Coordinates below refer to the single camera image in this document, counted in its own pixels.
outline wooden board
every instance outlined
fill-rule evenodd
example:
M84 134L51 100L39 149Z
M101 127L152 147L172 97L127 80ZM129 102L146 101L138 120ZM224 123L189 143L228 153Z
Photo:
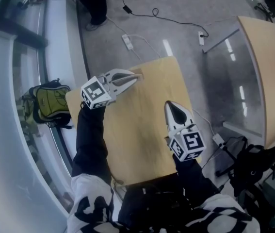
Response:
M275 141L275 24L238 17L258 65L265 110L265 147Z
M140 183L176 172L167 136L164 104L175 101L192 113L181 71L174 57L162 58L133 68L144 79L117 97L106 108L104 139L108 164L116 179L125 185ZM80 90L66 95L77 127Z

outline black cable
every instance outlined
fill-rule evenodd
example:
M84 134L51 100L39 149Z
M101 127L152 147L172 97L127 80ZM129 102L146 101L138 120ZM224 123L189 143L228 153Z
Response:
M192 23L192 22L179 22L179 21L175 21L175 20L172 20L172 19L169 19L169 18L165 18L165 17L159 17L158 14L159 14L159 9L158 8L153 8L152 9L152 15L139 15L139 14L135 14L132 12L132 10L126 5L126 3L123 1L123 4L124 4L124 7L123 9L128 13L128 14L132 14L134 16L137 16L137 17L155 17L155 18L158 18L158 19L163 19L163 20L167 20L167 21L172 21L172 22L175 22L175 23L178 23L178 24L186 24L186 25L193 25L193 26L196 26L196 27L199 27L201 29L204 30L204 32L207 34L207 35L201 35L200 37L209 37L209 33L207 32L207 30L199 25L199 24L195 24L195 23Z
M207 160L207 162L204 164L204 166L202 167L202 170L203 168L205 168L205 166L208 164L208 162L210 162L211 158L215 155L215 153L220 149L220 146L215 150L215 152L210 156L210 158Z
M240 138L243 138L244 136L239 136L239 137L235 137L235 136L232 136L230 137L226 142L228 142L229 140L231 139L240 139Z
M230 180L230 178L227 179L227 181L226 181L225 183L223 183L223 184L218 188L218 191L219 191L219 192L221 192L221 191L224 189L225 185L227 184L227 182L228 182L229 180Z
M264 184L268 178L270 178L270 176L273 174L274 170L272 170L272 172L267 176L267 178L265 178L262 182L262 184Z

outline gray floor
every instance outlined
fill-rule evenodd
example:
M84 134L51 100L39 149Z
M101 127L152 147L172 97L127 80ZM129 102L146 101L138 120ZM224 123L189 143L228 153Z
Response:
M233 25L236 15L263 19L263 15L253 9L258 1L262 0L125 0L137 14L151 14L153 8L159 8L162 17L202 24L210 34L206 42ZM221 126L225 120L261 131L257 79L240 35L232 36L229 42L203 55L197 37L200 28L129 15L122 9L122 0L107 0L107 3L109 18L128 34L143 36L162 57L167 56L163 42L168 42L178 60L193 108L212 123L215 133L220 133L225 140L235 136ZM110 21L94 32L83 32L91 75L113 68L128 69L158 58L145 41L132 37L134 50L141 58L139 60L132 51L126 49L121 38L123 34ZM204 164L217 147L211 139L212 133L207 122L197 113L194 113L194 117L208 147L202 156ZM203 172L220 186L227 180L227 176L216 179L214 172L226 168L230 163L226 154L221 153L208 163ZM227 193L231 192L229 186L228 183L224 189Z

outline extension cord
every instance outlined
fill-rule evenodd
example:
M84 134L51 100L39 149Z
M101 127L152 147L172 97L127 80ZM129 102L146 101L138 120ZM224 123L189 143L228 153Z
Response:
M122 40L124 41L124 44L126 44L126 47L127 47L128 50L133 49L133 45L132 45L131 40L130 40L130 38L128 37L127 34L124 34L122 36Z
M200 46L204 46L203 32L199 31L198 35L199 35L199 44L200 44Z
M220 134L216 134L213 136L213 140L214 142L218 145L218 147L220 147L221 149L224 148L225 146L225 141L223 140L223 138L220 136Z

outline black and white patterned shirt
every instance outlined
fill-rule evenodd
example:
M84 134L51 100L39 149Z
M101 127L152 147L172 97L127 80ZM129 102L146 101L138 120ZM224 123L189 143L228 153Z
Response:
M68 233L260 232L257 220L246 214L233 198L220 194L203 176L195 160L179 162L177 158L174 158L177 179L185 191L184 195L181 194L185 205L174 206L171 198L167 197L168 192L154 192L151 197L143 193L140 196L138 193L129 195L127 192L119 214L121 223L113 222L111 173L103 140L104 111L105 108L89 110L84 106L79 113L77 154L71 182L74 206L68 218ZM157 197L161 200L154 203ZM169 203L171 206L165 208L164 204ZM181 220L169 220L178 216Z

